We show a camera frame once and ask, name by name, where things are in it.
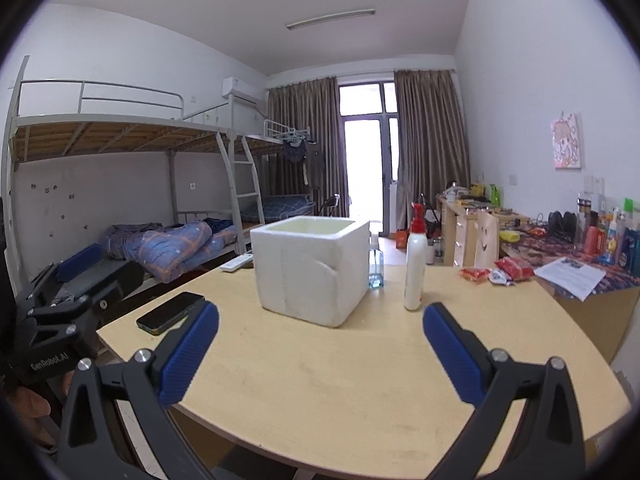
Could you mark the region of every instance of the white foam box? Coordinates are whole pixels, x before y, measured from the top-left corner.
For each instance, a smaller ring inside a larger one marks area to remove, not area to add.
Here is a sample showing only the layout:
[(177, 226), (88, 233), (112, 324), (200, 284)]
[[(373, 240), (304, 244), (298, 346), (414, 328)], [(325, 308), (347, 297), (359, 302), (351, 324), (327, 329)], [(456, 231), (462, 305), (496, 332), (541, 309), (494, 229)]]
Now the white foam box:
[(267, 310), (335, 327), (367, 292), (368, 221), (297, 216), (252, 229), (251, 245)]

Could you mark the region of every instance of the brown curtain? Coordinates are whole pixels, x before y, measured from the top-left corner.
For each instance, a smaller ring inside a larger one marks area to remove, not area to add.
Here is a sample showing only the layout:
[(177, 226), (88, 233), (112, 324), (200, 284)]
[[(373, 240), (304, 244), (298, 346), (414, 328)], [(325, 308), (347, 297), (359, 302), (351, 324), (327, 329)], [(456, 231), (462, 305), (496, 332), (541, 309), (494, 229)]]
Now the brown curtain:
[[(346, 149), (335, 77), (273, 88), (269, 90), (268, 109), (269, 118), (277, 123), (301, 130), (309, 127), (311, 140), (324, 155), (324, 175), (318, 179), (319, 204), (337, 193), (340, 195), (337, 215), (348, 216)], [(282, 155), (270, 156), (268, 175), (270, 194), (308, 192), (302, 162), (290, 162)]]
[(399, 163), (396, 222), (411, 219), (411, 202), (424, 193), (431, 203), (450, 180), (468, 186), (468, 142), (449, 70), (401, 70), (398, 98)]

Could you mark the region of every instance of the red pump cap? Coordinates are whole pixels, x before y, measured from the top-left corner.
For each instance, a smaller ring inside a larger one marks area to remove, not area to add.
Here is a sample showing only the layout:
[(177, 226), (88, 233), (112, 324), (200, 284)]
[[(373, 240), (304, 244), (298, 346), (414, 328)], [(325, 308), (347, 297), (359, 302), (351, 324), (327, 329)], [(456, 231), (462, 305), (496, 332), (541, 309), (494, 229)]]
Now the red pump cap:
[(412, 233), (424, 233), (426, 226), (424, 225), (424, 209), (422, 204), (413, 202), (411, 207), (414, 208), (414, 219), (411, 220), (411, 232)]

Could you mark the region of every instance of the anime girl poster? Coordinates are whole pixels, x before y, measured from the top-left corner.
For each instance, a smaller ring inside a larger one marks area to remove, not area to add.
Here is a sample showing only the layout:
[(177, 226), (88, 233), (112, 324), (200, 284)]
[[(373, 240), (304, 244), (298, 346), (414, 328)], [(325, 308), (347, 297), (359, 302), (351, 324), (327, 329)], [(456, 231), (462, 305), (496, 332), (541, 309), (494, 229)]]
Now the anime girl poster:
[(579, 170), (580, 163), (580, 137), (578, 136), (578, 123), (575, 114), (567, 117), (564, 113), (557, 121), (551, 123), (554, 142), (554, 166), (556, 170)]

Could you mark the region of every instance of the white wall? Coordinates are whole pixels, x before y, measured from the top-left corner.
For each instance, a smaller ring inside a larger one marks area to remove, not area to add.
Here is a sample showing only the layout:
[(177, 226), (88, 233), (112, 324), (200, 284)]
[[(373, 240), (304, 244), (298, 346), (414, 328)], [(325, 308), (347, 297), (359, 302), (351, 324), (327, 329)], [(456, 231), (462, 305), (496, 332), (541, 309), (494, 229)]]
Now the white wall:
[[(225, 77), (238, 76), (258, 88), (265, 88), (266, 83), (266, 76), (239, 61), (157, 25), (114, 12), (47, 4), (31, 20), (2, 66), (3, 113), (25, 54), (31, 56), (25, 78), (93, 79), (169, 90), (184, 96), (187, 113), (224, 102), (221, 89)], [(79, 87), (71, 85), (25, 86), (20, 114), (75, 112), (78, 92)], [(85, 93), (156, 100), (135, 91), (88, 88)], [(99, 102), (85, 102), (82, 111), (177, 117), (175, 111), (157, 107)], [(227, 125), (228, 114), (221, 112), (218, 121)], [(216, 122), (214, 112), (207, 122)], [(236, 114), (239, 130), (260, 132), (261, 127), (261, 118), (250, 108)], [(228, 183), (219, 156), (180, 154), (176, 167), (178, 207), (183, 203), (194, 209), (229, 207)], [(196, 183), (196, 190), (189, 188), (190, 182)], [(49, 194), (44, 193), (45, 187), (49, 187)], [(21, 164), (16, 193), (20, 243), (30, 276), (51, 260), (70, 256), (94, 241), (114, 222), (171, 221), (168, 166), (163, 153), (73, 156)], [(69, 194), (75, 198), (69, 200)]]
[[(453, 56), (444, 54), (418, 54), (415, 56), (401, 56), (389, 59), (369, 59), (338, 63), (325, 66), (307, 66), (295, 70), (287, 70), (270, 76), (267, 80), (267, 88), (290, 85), (301, 81), (336, 76), (338, 84), (367, 83), (372, 81), (393, 81), (395, 70), (450, 70), (456, 69), (456, 60)], [(462, 94), (458, 74), (452, 74), (453, 84), (458, 93), (460, 110), (462, 111)], [(389, 232), (396, 232), (396, 184), (392, 183), (389, 189)]]
[[(504, 204), (575, 210), (587, 175), (640, 199), (640, 70), (598, 0), (469, 0), (456, 49), (472, 176)], [(550, 123), (578, 113), (583, 169), (555, 170)], [(509, 185), (509, 175), (517, 185)]]

